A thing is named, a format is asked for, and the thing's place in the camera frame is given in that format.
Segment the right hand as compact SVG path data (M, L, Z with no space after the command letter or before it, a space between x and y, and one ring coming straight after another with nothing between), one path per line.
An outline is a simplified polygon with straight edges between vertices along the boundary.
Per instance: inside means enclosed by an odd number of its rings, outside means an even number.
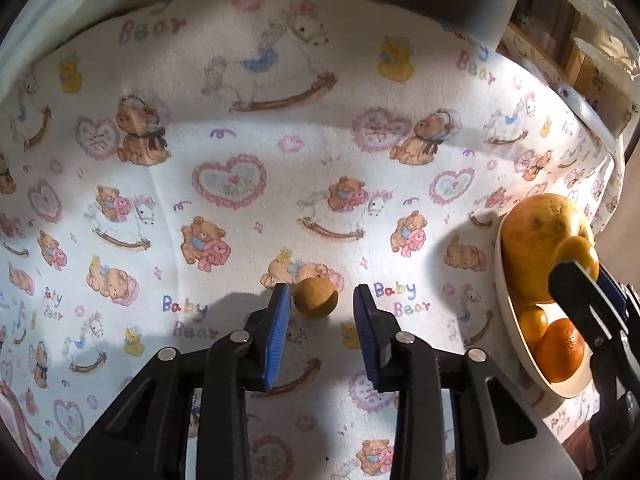
M563 448L574 460L582 474L593 471L597 467L597 456L594 452L590 432L590 421L583 422L564 442Z

